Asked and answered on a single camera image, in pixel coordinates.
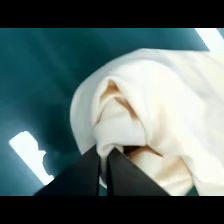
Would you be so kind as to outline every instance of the dark green table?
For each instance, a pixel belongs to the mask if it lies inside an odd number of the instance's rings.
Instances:
[[[43,184],[10,147],[30,132],[58,175],[80,153],[69,127],[77,86],[108,61],[138,48],[206,50],[194,29],[0,29],[0,195],[32,195]]]

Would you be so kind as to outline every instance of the folded fabric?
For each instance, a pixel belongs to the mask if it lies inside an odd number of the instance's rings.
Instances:
[[[224,195],[224,53],[140,49],[76,90],[70,122],[101,175],[116,147],[171,195]]]

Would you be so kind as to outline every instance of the crumpled cloth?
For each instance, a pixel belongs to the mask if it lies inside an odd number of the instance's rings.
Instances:
[[[224,195],[224,53],[119,57],[79,86],[70,122],[82,154],[97,144],[102,179],[116,147],[171,195],[193,184],[199,195]]]

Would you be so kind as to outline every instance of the white cloth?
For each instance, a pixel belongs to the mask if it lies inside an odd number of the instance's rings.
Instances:
[[[81,153],[116,146],[171,195],[194,185],[224,195],[224,53],[140,49],[106,64],[77,89],[71,128]]]

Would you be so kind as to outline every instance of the glossy surface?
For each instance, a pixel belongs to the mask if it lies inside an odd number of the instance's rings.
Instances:
[[[207,49],[190,28],[0,29],[0,195],[43,187],[9,145],[20,132],[46,151],[48,174],[79,158],[69,126],[74,91],[100,66],[138,48]]]

